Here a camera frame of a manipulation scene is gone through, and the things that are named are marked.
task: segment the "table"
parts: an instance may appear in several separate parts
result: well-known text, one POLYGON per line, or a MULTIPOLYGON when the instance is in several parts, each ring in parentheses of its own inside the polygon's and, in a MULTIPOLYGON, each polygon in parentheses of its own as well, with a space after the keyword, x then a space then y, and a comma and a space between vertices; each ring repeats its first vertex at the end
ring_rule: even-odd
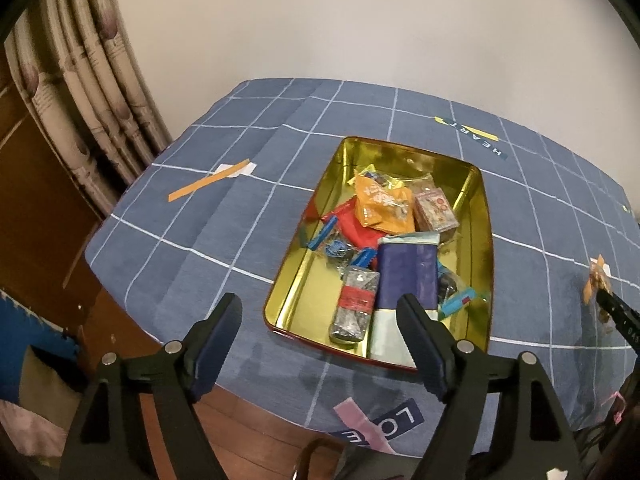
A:
MULTIPOLYGON (((494 234, 489 352, 535 352, 574 428, 601 420, 635 354, 581 304, 588 258, 603 254, 615 292, 640 304, 640 230, 623 189, 546 137, 476 108, 336 80, 243 82, 146 169, 94 235, 86 258, 105 289, 161 342, 182 338, 224 292, 242 327, 218 383, 295 424, 362 436, 334 406, 352 397, 399 454, 424 452, 442 413, 414 374, 330 355, 271 333, 262 307, 312 190, 343 136, 387 139, 462 158, 482 171, 494 234), (496 135, 486 142, 442 124, 496 135), (497 156, 493 144, 506 155, 497 156), (167 195, 250 158, 250 176, 167 195)), ((489 396, 476 451, 491 438, 489 396)))

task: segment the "snack package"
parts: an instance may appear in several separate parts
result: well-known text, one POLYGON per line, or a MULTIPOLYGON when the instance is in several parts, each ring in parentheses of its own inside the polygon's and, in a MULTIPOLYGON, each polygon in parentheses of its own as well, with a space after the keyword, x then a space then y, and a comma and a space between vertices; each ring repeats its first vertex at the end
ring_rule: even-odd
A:
POLYGON ((475 290, 438 261, 438 306, 441 317, 455 314, 475 297, 475 290))
POLYGON ((373 263, 373 260, 376 258, 377 254, 377 250, 371 247, 365 247, 358 254, 356 254, 356 257, 351 261, 350 265, 355 267, 362 267, 363 269, 369 267, 373 263))
POLYGON ((418 193, 436 188, 436 184, 433 181, 431 173, 424 174, 423 176, 419 176, 418 178, 407 179, 404 181, 404 185, 412 191, 414 196, 418 193))
POLYGON ((443 242, 449 240, 460 225, 439 187, 415 195, 414 209, 420 231, 436 231, 443 242))
POLYGON ((415 367, 396 323, 403 294, 413 294, 433 320, 438 320, 438 233, 385 236, 378 247, 380 284, 369 335, 369 357, 415 367))
POLYGON ((352 197, 324 215, 322 222, 326 224, 331 216, 335 216, 338 219, 338 229, 353 245, 359 249, 377 249, 378 241, 385 234, 373 227, 364 227, 356 218, 355 211, 356 197, 352 197))
POLYGON ((380 274, 374 270, 349 266, 344 273, 334 318, 329 327, 329 339, 337 344, 362 341, 373 313, 380 274))
MULTIPOLYGON (((603 266, 604 259, 602 255, 599 256, 597 262, 591 262, 589 265, 589 281, 587 283, 587 286, 589 287, 589 294, 585 303, 589 303, 591 294, 597 293, 600 289, 606 290, 609 294, 612 294, 611 282, 603 266)), ((615 325, 613 324, 609 313, 603 308, 600 308, 598 311, 598 321, 603 325, 606 325, 605 333, 613 332, 615 325)))
POLYGON ((355 177, 354 187, 356 218, 364 227, 393 235, 415 231, 410 189, 385 189, 373 179, 359 174, 355 177))
POLYGON ((392 176, 388 176, 384 173, 380 173, 376 171, 376 167, 373 164, 369 164, 364 170, 354 171, 353 178, 347 182, 350 186, 353 186, 356 180, 357 175, 366 176, 372 180, 375 180, 380 186, 385 189, 397 189, 398 187, 404 186, 404 182, 399 178, 395 178, 392 176))
POLYGON ((358 250, 344 237, 337 224, 337 217, 329 217, 324 227, 307 247, 341 268, 349 265, 350 261, 357 256, 358 250))

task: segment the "red package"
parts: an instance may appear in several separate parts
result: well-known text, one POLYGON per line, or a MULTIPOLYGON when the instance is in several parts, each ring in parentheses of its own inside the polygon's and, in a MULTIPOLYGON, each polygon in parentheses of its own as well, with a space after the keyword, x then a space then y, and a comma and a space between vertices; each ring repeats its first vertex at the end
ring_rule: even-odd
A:
POLYGON ((373 227, 364 227, 356 218, 355 208, 356 197, 352 197, 348 199, 347 202, 340 204, 333 211, 324 215, 322 222, 326 223, 329 216, 335 215, 338 218, 340 232, 353 245, 359 249, 364 249, 365 247, 377 249, 380 238, 385 236, 386 233, 378 231, 373 227))

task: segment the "white wall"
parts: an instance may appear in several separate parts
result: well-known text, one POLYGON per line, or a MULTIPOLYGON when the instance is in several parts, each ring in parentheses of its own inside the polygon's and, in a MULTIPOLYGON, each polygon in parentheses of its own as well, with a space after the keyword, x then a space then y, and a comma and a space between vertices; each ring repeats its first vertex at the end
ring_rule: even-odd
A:
POLYGON ((640 50, 607 0, 117 1, 173 136, 244 79, 375 82, 538 130, 640 210, 640 50))

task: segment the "gold metal tray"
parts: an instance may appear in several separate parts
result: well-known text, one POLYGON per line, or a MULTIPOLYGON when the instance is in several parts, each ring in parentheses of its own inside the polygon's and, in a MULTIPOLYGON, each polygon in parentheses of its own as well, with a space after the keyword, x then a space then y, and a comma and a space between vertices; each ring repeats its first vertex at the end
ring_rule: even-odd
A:
POLYGON ((476 290, 478 298, 443 323, 456 339, 469 339, 486 350, 494 252, 480 171, 450 156, 361 137, 347 137, 340 143, 318 183, 271 288, 264 307, 265 323, 275 332, 313 346, 385 367, 405 368, 370 359, 368 333, 353 348, 329 340, 328 329, 342 282, 335 269, 306 248, 322 227, 320 217, 354 195, 353 187, 347 184, 354 170, 368 164, 399 178, 416 178, 430 171, 446 194, 460 227, 453 240, 440 247, 438 257, 476 290))

